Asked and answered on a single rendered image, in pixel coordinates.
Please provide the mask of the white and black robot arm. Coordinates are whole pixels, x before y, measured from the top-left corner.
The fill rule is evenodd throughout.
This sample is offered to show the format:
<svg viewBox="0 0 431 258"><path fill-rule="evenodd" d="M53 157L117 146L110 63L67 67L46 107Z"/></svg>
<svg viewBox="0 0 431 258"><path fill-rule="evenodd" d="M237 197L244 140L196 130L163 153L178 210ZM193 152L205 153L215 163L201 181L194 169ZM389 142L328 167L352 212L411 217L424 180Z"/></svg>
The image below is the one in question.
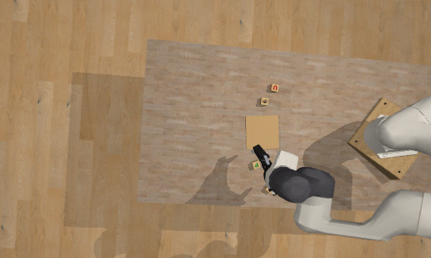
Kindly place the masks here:
<svg viewBox="0 0 431 258"><path fill-rule="evenodd" d="M431 156L431 96L391 116L379 115L365 128L364 142L378 158L418 152ZM431 239L431 193L401 189L385 198L365 222L336 220L331 217L335 179L312 167L297 169L297 162L297 155L279 150L265 181L272 194L297 204L293 218L304 232L373 241L417 233Z"/></svg>

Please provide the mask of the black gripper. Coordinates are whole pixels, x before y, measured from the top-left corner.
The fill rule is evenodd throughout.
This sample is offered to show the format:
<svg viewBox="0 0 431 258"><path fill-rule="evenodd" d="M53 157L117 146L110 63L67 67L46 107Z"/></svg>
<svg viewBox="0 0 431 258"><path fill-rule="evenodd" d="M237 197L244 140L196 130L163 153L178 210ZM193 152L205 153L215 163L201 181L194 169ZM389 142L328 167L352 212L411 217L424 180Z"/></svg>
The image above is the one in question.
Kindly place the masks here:
<svg viewBox="0 0 431 258"><path fill-rule="evenodd" d="M266 172L267 170L270 168L270 166L272 165L271 161L268 160L268 158L270 157L260 145L257 146L253 146L253 150L251 150L251 153L256 154L257 158L260 160L260 162L262 163L262 167L264 169L264 174L263 174L263 178L265 180L266 177ZM265 166L265 167L264 167ZM267 186L267 184L265 184L265 186L267 188L269 188ZM269 192L271 192L272 190L269 188L268 189Z"/></svg>

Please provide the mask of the tan flat mat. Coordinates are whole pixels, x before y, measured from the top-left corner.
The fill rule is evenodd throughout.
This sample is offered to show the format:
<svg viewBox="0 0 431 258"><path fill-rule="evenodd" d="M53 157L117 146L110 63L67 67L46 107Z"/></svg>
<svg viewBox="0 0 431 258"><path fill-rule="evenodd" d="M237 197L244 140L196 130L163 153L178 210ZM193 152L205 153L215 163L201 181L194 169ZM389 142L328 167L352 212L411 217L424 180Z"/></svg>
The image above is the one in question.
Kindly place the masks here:
<svg viewBox="0 0 431 258"><path fill-rule="evenodd" d="M278 149L278 116L246 116L246 150Z"/></svg>

